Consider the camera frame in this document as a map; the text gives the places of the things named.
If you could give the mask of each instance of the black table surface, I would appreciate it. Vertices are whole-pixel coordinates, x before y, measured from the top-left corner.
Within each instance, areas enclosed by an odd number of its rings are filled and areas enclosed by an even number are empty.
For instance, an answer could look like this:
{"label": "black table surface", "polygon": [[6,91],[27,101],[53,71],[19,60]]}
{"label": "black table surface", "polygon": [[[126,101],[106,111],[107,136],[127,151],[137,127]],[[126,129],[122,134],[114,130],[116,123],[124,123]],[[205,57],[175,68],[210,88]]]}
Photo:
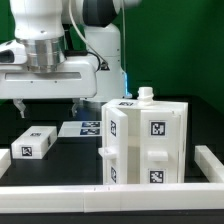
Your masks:
{"label": "black table surface", "polygon": [[[208,182],[194,162],[195,145],[207,145],[224,160],[224,116],[196,96],[160,97],[156,100],[188,102],[188,132],[185,182]],[[31,126],[56,126],[64,121],[101,120],[99,109],[78,107],[71,117],[71,100],[26,100],[22,119],[12,101],[0,106],[0,148],[10,148]],[[58,138],[42,160],[12,160],[0,179],[3,186],[100,185],[102,160],[98,155],[101,137]],[[223,223],[223,210],[136,211],[107,213],[1,214],[4,223]]]}

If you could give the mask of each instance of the white plastic part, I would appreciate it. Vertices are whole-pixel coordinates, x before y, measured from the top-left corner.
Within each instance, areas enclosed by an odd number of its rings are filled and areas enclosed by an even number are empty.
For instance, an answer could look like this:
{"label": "white plastic part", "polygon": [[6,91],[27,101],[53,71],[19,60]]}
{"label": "white plastic part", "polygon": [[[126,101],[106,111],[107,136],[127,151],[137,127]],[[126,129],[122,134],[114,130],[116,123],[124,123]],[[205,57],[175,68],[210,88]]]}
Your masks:
{"label": "white plastic part", "polygon": [[10,0],[10,5],[16,38],[47,40],[64,35],[61,0]]}
{"label": "white plastic part", "polygon": [[57,72],[25,71],[0,73],[1,99],[48,99],[93,97],[97,91],[95,57],[69,57]]}
{"label": "white plastic part", "polygon": [[[152,101],[151,89],[142,88],[141,99]],[[187,103],[159,102],[142,106],[137,100],[112,100],[102,107],[102,151],[113,151],[114,145],[107,140],[116,129],[122,141],[115,145],[127,144],[127,154],[119,157],[127,159],[128,184],[183,183],[185,170]],[[126,126],[114,125],[111,111],[126,115]],[[105,175],[112,169],[103,157],[104,183],[113,183],[112,175]]]}
{"label": "white plastic part", "polygon": [[17,43],[15,40],[0,45],[0,53],[5,51],[11,51],[14,54],[14,62],[9,63],[10,65],[20,65],[27,62],[25,46]]}
{"label": "white plastic part", "polygon": [[103,126],[105,145],[99,149],[103,158],[103,183],[126,184],[128,161],[128,119],[127,115],[117,108],[109,108],[105,114]]}
{"label": "white plastic part", "polygon": [[11,157],[9,149],[0,149],[0,178],[11,165]]}
{"label": "white plastic part", "polygon": [[153,103],[153,92],[151,87],[140,87],[138,94],[139,105],[147,106]]}
{"label": "white plastic part", "polygon": [[1,187],[0,213],[224,209],[224,184]]}
{"label": "white plastic part", "polygon": [[56,127],[32,126],[12,143],[12,157],[42,159],[56,139]]}
{"label": "white plastic part", "polygon": [[142,2],[142,0],[121,0],[121,1],[124,1],[125,9],[136,7]]}
{"label": "white plastic part", "polygon": [[121,68],[119,29],[110,24],[106,28],[85,27],[84,31],[88,42],[108,62],[108,68],[96,73],[97,94],[88,101],[108,102],[129,97],[127,74]]}
{"label": "white plastic part", "polygon": [[224,166],[207,146],[195,147],[195,162],[209,182],[224,183]]}

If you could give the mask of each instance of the white box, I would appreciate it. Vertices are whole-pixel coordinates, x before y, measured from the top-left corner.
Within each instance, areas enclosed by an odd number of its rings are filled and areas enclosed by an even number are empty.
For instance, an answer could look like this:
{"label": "white box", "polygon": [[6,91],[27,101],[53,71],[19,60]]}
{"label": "white box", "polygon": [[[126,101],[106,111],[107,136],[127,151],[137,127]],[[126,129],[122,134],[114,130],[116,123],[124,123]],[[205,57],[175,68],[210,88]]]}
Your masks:
{"label": "white box", "polygon": [[56,127],[32,126],[12,143],[12,157],[42,159],[56,139]]}
{"label": "white box", "polygon": [[188,104],[152,96],[102,107],[104,184],[184,182]]}
{"label": "white box", "polygon": [[0,149],[0,178],[11,165],[11,157],[9,149]]}

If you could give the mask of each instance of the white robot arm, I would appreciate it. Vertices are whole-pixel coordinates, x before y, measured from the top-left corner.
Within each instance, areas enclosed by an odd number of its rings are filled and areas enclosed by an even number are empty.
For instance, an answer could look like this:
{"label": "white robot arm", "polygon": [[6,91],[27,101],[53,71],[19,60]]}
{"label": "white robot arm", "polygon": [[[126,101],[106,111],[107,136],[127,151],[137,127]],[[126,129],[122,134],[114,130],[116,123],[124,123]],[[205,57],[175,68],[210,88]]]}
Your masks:
{"label": "white robot arm", "polygon": [[66,56],[63,24],[72,23],[72,14],[77,24],[107,27],[122,5],[140,2],[10,0],[16,39],[0,45],[0,99],[93,97],[99,60]]}

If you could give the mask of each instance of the white block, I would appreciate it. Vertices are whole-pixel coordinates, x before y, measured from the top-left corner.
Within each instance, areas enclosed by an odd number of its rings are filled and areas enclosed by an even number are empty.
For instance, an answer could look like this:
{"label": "white block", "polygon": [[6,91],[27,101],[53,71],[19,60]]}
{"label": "white block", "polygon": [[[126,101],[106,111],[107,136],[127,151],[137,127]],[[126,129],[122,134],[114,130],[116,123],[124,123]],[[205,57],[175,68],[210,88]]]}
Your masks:
{"label": "white block", "polygon": [[120,189],[114,186],[89,187],[84,191],[84,212],[120,211]]}
{"label": "white block", "polygon": [[207,146],[195,147],[195,162],[209,182],[224,183],[224,166]]}
{"label": "white block", "polygon": [[9,149],[0,149],[0,178],[11,165],[11,157]]}
{"label": "white block", "polygon": [[12,143],[12,157],[42,159],[56,140],[56,127],[32,126]]}
{"label": "white block", "polygon": [[[187,109],[182,102],[142,105],[138,100],[115,99],[105,104],[99,149],[104,184],[183,183]],[[127,181],[113,181],[113,176]]]}

